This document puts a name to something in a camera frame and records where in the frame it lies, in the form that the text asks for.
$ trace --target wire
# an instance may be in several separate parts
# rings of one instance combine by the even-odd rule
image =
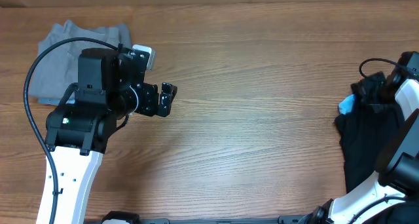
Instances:
[[[119,129],[123,128],[128,123],[128,120],[130,120],[130,116],[129,115],[125,115],[124,121],[121,123],[121,125],[119,125],[117,127],[117,130],[115,132],[117,132]]]
[[[370,59],[368,59],[368,60],[365,60],[364,62],[362,62],[362,63],[359,65],[359,73],[361,74],[361,76],[362,76],[363,78],[365,78],[365,79],[370,80],[370,81],[382,82],[382,81],[380,81],[380,80],[375,80],[375,79],[372,79],[372,78],[370,78],[370,77],[366,76],[366,74],[364,74],[364,72],[362,72],[362,67],[363,67],[366,63],[371,62],[371,61],[381,61],[381,62],[386,62],[386,63],[392,64],[392,65],[394,65],[395,67],[398,67],[398,68],[400,68],[400,69],[402,69],[402,70],[407,71],[408,73],[410,73],[410,71],[409,71],[409,70],[408,70],[405,66],[403,66],[403,65],[401,65],[401,64],[398,64],[398,63],[396,63],[396,62],[394,62],[394,61],[387,60],[387,59],[383,59],[383,58],[370,58]]]
[[[349,222],[349,224],[352,224],[352,223],[356,222],[356,219],[358,219],[359,217],[361,217],[362,214],[364,214],[366,211],[368,211],[372,207],[374,207],[377,204],[380,204],[382,202],[388,202],[389,200],[403,200],[403,201],[406,201],[406,198],[397,197],[397,196],[385,196],[384,198],[381,198],[381,199],[379,199],[379,200],[377,200],[375,202],[370,203],[368,206],[366,206],[364,209],[362,209],[358,214],[356,214],[351,219],[351,221]]]
[[[107,46],[109,48],[112,48],[114,50],[117,50],[117,47],[114,47],[113,45],[110,45],[104,41],[99,41],[96,39],[91,39],[91,38],[86,38],[86,37],[74,37],[74,38],[70,38],[70,39],[66,39],[63,41],[60,41],[56,44],[53,44],[52,46],[50,46],[49,48],[47,48],[46,50],[44,50],[44,52],[42,52],[38,58],[34,61],[34,63],[32,64],[32,66],[30,67],[27,75],[26,75],[26,79],[25,79],[25,84],[24,84],[24,107],[25,107],[25,112],[27,115],[27,119],[29,120],[29,123],[32,126],[33,132],[35,133],[39,143],[41,144],[41,147],[46,155],[46,158],[48,159],[48,162],[50,164],[51,167],[51,172],[52,172],[52,182],[54,184],[54,188],[53,188],[53,192],[52,194],[53,199],[52,199],[52,208],[51,208],[51,216],[50,216],[50,224],[54,224],[54,220],[55,220],[55,215],[57,212],[57,204],[58,204],[58,177],[57,177],[57,169],[55,167],[55,163],[54,163],[54,159],[51,156],[50,151],[48,150],[48,147],[46,146],[44,139],[41,135],[41,133],[39,132],[37,125],[35,124],[35,121],[33,120],[32,117],[32,112],[31,109],[29,108],[29,100],[28,100],[28,89],[29,89],[29,82],[31,80],[33,71],[35,70],[35,68],[37,67],[37,65],[39,64],[39,62],[49,53],[51,52],[51,50],[54,50],[55,48],[59,47],[60,45],[64,45],[66,43],[70,43],[73,41],[89,41],[89,42],[93,42],[93,43],[97,43],[97,44],[101,44],[104,46]]]

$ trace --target blue cloth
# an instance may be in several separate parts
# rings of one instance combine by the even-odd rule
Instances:
[[[350,95],[345,98],[342,102],[339,103],[339,113],[345,115],[352,112],[352,107],[354,106],[355,95]]]

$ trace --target black garment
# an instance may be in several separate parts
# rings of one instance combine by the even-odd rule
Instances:
[[[385,79],[376,73],[376,79]],[[378,92],[382,83],[361,81],[351,86],[356,100],[352,112],[335,119],[342,136],[345,162],[346,192],[350,192],[374,171],[375,160],[381,149],[397,135],[404,123],[401,108],[396,103],[382,104]],[[419,202],[400,204],[384,210],[366,221],[368,224],[419,223]]]

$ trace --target gray towel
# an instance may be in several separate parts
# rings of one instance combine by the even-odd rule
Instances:
[[[89,37],[115,46],[122,43],[131,47],[130,32],[125,24],[111,28],[85,30],[77,27],[71,20],[67,20],[64,26],[59,24],[52,26],[46,39],[38,43],[38,55],[51,45],[72,37]],[[39,103],[57,105],[67,87],[77,82],[79,55],[86,48],[107,47],[87,41],[76,41],[54,49],[41,60],[35,69],[29,95],[38,98]]]

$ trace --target wooden table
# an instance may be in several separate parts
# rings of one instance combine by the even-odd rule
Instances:
[[[157,53],[145,81],[179,88],[169,117],[135,115],[109,140],[88,219],[278,217],[344,195],[337,104],[361,61],[419,47],[419,2],[1,9],[0,223],[37,217],[45,156],[22,88],[38,41],[67,19],[127,23]],[[53,107],[31,108],[45,134]]]

